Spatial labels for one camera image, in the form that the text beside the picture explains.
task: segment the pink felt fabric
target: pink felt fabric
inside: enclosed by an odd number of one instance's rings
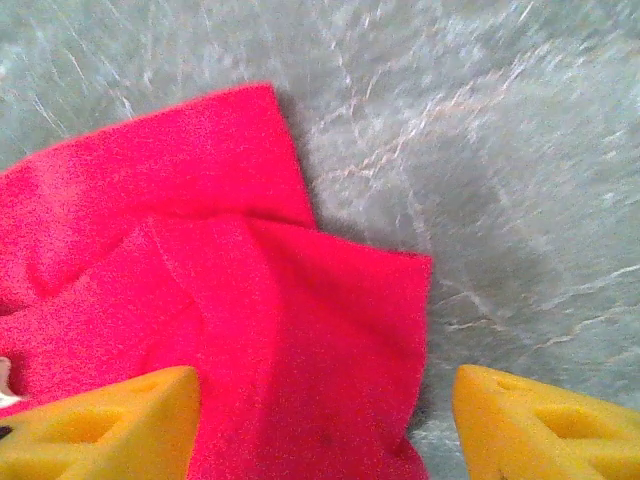
[[[0,416],[193,365],[192,479],[425,479],[429,275],[317,230],[269,85],[110,127],[0,174]]]

